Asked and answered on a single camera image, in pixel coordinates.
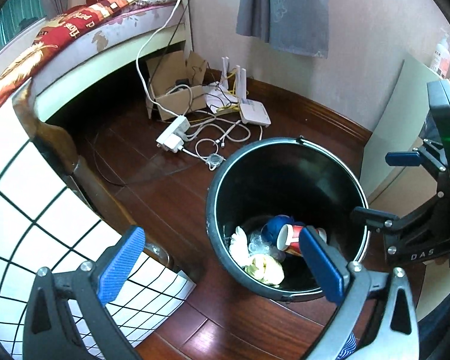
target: soap bottle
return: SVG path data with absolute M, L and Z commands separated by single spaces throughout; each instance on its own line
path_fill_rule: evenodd
M 433 53 L 430 69 L 437 73 L 443 79 L 447 76 L 448 67 L 450 66 L 450 52 L 448 51 L 447 35 L 443 37 Z

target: white cable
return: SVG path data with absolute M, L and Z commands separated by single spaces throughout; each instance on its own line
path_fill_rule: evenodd
M 200 139 L 200 140 L 195 144 L 195 153 L 197 153 L 197 156 L 198 156 L 200 159 L 202 159 L 203 161 L 207 162 L 207 159 L 206 159 L 205 157 L 202 157 L 202 156 L 200 155 L 200 153 L 198 152 L 198 145 L 199 145 L 201 142 L 205 142 L 205 141 L 209 141 L 209 142 L 213 143 L 213 144 L 217 147 L 217 150 L 215 150 L 215 154 L 218 154 L 218 143 L 215 142 L 215 141 L 214 141 L 213 139 L 211 139 L 211 138 L 202 138 L 202 139 Z
M 250 138 L 250 136 L 251 136 L 251 131 L 250 131 L 246 126 L 244 126 L 243 124 L 241 124 L 241 120 L 240 120 L 240 119 L 237 120 L 236 122 L 232 122 L 232 121 L 230 121 L 230 120 L 228 120 L 228 119 L 223 119 L 222 117 L 217 117 L 216 115 L 211 114 L 210 112 L 207 112 L 207 111 L 197 110 L 197 112 L 200 112 L 200 113 L 202 113 L 202 114 L 207 114 L 207 115 L 209 115 L 209 116 L 210 116 L 210 119 L 205 120 L 205 121 L 203 121 L 203 122 L 201 122 L 201 123 L 197 123 L 197 124 L 195 124 L 195 125 L 190 126 L 190 128 L 198 127 L 198 129 L 197 129 L 193 134 L 186 135 L 188 141 L 194 140 L 195 138 L 197 138 L 197 136 L 198 136 L 198 135 L 202 132 L 202 130 L 203 130 L 205 127 L 207 127 L 207 126 L 213 126 L 213 127 L 217 128 L 217 129 L 219 129 L 219 130 L 223 133 L 223 135 L 222 135 L 219 139 L 217 139 L 217 140 L 215 141 L 216 143 L 218 143 L 218 142 L 221 141 L 221 142 L 222 142 L 222 147 L 224 146 L 224 140 L 225 140 L 225 138 L 228 138 L 228 139 L 231 140 L 232 142 L 241 143 L 241 142 L 245 142 L 246 140 L 248 140 L 248 139 Z M 229 124 L 231 124 L 232 126 L 231 126 L 227 131 L 225 131 L 225 130 L 224 130 L 223 128 L 221 128 L 219 125 L 216 125 L 216 124 L 212 123 L 212 122 L 214 122 L 214 121 L 216 121 L 216 120 L 219 120 L 219 121 L 222 121 L 222 122 L 225 122 L 225 123 L 229 123 Z M 243 128 L 243 129 L 247 132 L 247 136 L 246 136 L 245 138 L 242 138 L 242 139 L 234 139 L 234 138 L 232 138 L 232 137 L 229 136 L 230 132 L 231 132 L 236 126 L 239 126 L 239 127 Z
M 160 107 L 162 110 L 164 110 L 164 111 L 166 111 L 166 112 L 172 114 L 173 116 L 179 116 L 179 115 L 177 115 L 175 112 L 172 112 L 172 111 L 166 109 L 166 108 L 163 107 L 160 103 L 158 103 L 158 102 L 152 100 L 152 98 L 150 97 L 150 93 L 148 92 L 148 88 L 147 88 L 147 83 L 145 82 L 145 79 L 143 78 L 142 72 L 140 71 L 140 67 L 139 67 L 139 65 L 138 65 L 138 59 L 139 59 L 139 57 L 140 57 L 140 53 L 141 53 L 142 50 L 150 43 L 150 41 L 152 40 L 152 38 L 153 38 L 155 35 L 157 35 L 157 33 L 159 33 L 161 30 L 163 30 L 163 29 L 168 25 L 169 21 L 172 19 L 173 15 L 175 14 L 176 9 L 179 7 L 181 1 L 182 1 L 182 0 L 177 0 L 177 1 L 176 1 L 176 4 L 175 4 L 175 6 L 174 6 L 173 9 L 172 9 L 172 13 L 170 14 L 170 17 L 167 19 L 167 21 L 165 22 L 165 24 L 164 24 L 162 27 L 160 27 L 160 28 L 158 28 L 157 30 L 155 30 L 155 32 L 151 35 L 150 38 L 148 38 L 148 40 L 143 44 L 143 46 L 140 48 L 140 50 L 138 50 L 137 57 L 135 58 L 135 68 L 137 69 L 137 72 L 138 72 L 138 75 L 139 75 L 139 77 L 140 77 L 140 80 L 142 81 L 143 88 L 144 88 L 144 90 L 145 90 L 145 93 L 147 94 L 147 99 L 150 100 L 153 104 L 156 104 L 156 105 L 157 105 L 158 107 Z
M 203 157 L 200 157 L 200 156 L 197 155 L 197 154 L 193 154 L 191 151 L 188 151 L 188 150 L 185 149 L 184 147 L 182 147 L 180 150 L 183 151 L 184 153 L 187 153 L 188 155 L 190 155 L 190 156 L 192 156 L 192 157 L 195 157 L 195 158 L 201 159 L 201 160 L 204 161 L 204 162 L 207 162 L 207 160 L 205 160 Z
M 169 95 L 169 94 L 173 93 L 174 91 L 176 91 L 177 89 L 180 89 L 180 88 L 188 89 L 188 93 L 190 94 L 190 100 L 188 101 L 188 107 L 187 107 L 187 109 L 186 109 L 186 110 L 183 112 L 183 114 L 182 114 L 182 115 L 185 115 L 185 114 L 190 110 L 190 108 L 191 108 L 191 106 L 192 106 L 192 103 L 193 103 L 193 92 L 192 92 L 192 88 L 190 88 L 188 85 L 185 85 L 185 84 L 179 84 L 179 85 L 173 87 L 172 89 L 170 89 L 170 90 L 166 93 L 166 95 Z M 162 109 L 163 109 L 164 111 L 170 112 L 171 114 L 174 114 L 173 112 L 171 112 L 171 111 L 165 109 L 164 107 L 162 107 Z

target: red blanket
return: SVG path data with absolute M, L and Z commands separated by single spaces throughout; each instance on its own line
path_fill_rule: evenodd
M 20 85 L 39 72 L 71 42 L 134 1 L 136 0 L 102 0 L 49 21 L 37 34 L 32 46 L 22 52 L 0 75 L 0 107 Z

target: gray towel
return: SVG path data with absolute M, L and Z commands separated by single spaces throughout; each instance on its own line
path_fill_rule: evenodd
M 274 49 L 328 56 L 328 0 L 240 0 L 236 33 Z

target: red paper cup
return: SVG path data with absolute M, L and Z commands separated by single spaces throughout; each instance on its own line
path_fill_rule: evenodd
M 283 225 L 278 233 L 277 248 L 285 253 L 301 256 L 299 246 L 299 235 L 303 226 L 299 225 Z M 324 242 L 327 242 L 327 233 L 322 228 L 316 228 L 315 231 Z

